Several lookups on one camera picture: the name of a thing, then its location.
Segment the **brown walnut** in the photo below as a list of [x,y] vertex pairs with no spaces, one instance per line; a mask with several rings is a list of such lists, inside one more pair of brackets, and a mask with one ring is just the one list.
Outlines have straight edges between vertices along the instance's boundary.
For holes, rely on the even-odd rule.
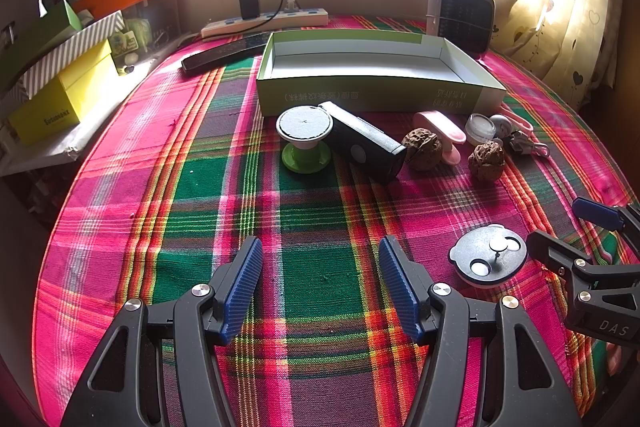
[[480,182],[496,182],[506,169],[506,152],[496,141],[478,144],[468,158],[470,173]]
[[401,143],[406,148],[405,163],[413,170],[432,170],[442,160],[442,141],[431,130],[413,129]]

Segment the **black smartphone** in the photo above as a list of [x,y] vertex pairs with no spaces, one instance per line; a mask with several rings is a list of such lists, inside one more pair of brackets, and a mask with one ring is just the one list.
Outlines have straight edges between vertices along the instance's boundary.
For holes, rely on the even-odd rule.
[[187,76],[200,75],[244,58],[262,55],[270,37],[270,32],[261,32],[190,55],[182,60],[182,71]]

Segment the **white plug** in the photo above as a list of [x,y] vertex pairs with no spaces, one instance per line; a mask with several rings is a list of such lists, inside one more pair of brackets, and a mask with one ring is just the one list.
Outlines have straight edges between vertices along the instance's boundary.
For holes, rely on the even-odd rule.
[[295,12],[300,9],[300,6],[296,0],[286,0],[284,10],[285,12]]

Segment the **white green thread spool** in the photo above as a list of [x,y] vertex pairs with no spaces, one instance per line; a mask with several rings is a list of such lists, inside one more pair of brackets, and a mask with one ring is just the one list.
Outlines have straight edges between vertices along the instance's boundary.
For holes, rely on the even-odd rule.
[[331,151],[323,140],[332,129],[332,117],[319,106],[299,105],[285,110],[276,122],[278,135],[288,142],[281,153],[285,167],[305,174],[326,168]]

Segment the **black rectangular case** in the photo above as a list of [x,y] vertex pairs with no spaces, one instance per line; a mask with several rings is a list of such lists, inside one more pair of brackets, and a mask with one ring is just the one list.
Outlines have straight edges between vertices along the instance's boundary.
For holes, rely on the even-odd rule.
[[404,165],[405,145],[333,102],[320,103],[319,107],[333,121],[332,130],[324,139],[331,150],[362,168],[375,181],[386,183],[396,178]]

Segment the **green box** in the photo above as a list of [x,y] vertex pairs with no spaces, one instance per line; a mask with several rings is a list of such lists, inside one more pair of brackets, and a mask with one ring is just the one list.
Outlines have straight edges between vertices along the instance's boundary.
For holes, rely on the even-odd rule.
[[1,53],[1,92],[8,91],[43,54],[73,37],[81,29],[81,21],[70,4],[66,0],[56,4],[19,36],[9,49]]

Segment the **green white cardboard tray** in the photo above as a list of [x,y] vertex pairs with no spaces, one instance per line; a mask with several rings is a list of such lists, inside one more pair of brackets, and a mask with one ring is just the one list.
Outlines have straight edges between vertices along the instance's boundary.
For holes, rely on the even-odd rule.
[[371,29],[274,32],[256,86],[265,116],[326,101],[352,113],[490,115],[506,95],[491,72],[445,38]]

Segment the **striped grey white box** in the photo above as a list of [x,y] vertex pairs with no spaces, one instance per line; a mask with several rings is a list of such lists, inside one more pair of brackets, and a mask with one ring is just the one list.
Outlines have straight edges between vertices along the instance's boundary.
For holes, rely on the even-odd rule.
[[14,86],[2,95],[1,102],[20,105],[31,100],[54,76],[99,43],[125,28],[121,10],[117,10],[81,29],[27,69]]

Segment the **white egg-shaped keychain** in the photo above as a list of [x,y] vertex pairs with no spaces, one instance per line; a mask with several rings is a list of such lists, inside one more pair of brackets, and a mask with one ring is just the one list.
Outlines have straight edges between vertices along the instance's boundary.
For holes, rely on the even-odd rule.
[[500,140],[506,139],[513,132],[512,122],[504,115],[492,115],[490,121],[495,127],[495,137]]

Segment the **black charger adapter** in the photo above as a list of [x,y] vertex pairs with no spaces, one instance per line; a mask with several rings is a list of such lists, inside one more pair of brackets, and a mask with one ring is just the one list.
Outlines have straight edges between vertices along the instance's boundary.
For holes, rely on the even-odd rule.
[[239,0],[239,5],[243,20],[254,20],[260,17],[259,0]]

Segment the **grey black desk heater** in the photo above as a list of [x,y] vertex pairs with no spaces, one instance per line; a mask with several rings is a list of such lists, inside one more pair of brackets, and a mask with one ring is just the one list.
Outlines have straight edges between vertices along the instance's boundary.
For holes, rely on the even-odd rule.
[[494,0],[427,0],[427,35],[445,38],[473,58],[487,52],[494,19]]

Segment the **small white round jar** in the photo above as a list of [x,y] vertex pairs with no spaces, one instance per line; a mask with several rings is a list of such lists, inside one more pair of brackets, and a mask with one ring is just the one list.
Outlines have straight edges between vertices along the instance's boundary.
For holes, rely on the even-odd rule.
[[482,114],[471,114],[465,123],[466,141],[474,146],[492,141],[496,136],[496,126],[490,118]]

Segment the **yellow box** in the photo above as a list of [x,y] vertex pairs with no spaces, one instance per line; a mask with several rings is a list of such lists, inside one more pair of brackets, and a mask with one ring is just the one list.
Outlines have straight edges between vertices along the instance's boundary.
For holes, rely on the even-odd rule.
[[79,124],[119,78],[105,39],[58,72],[36,95],[9,115],[24,145]]

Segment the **white power strip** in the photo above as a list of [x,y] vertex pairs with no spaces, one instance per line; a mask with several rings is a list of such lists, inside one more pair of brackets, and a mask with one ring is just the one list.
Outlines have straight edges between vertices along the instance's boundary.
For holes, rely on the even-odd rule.
[[254,20],[243,20],[242,17],[217,20],[204,26],[200,35],[203,39],[219,36],[244,34],[252,31],[268,31],[305,26],[326,26],[329,13],[324,9],[304,9],[283,11],[277,15],[262,14]]

